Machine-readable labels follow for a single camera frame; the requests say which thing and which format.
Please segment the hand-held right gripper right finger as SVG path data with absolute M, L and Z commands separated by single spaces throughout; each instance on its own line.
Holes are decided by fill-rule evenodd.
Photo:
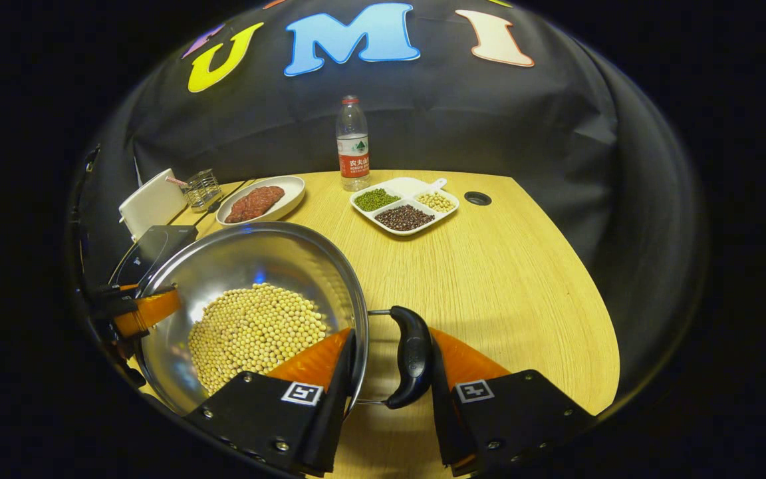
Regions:
M 596 424 L 596 416 L 542 373 L 510 372 L 450 334 L 430 333 L 434 424 L 453 476 L 534 460 Z

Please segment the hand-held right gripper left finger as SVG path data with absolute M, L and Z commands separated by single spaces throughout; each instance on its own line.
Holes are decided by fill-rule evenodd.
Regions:
M 228 448 L 294 475 L 322 477 L 348 398 L 355 333 L 346 328 L 285 363 L 290 378 L 240 373 L 186 415 Z

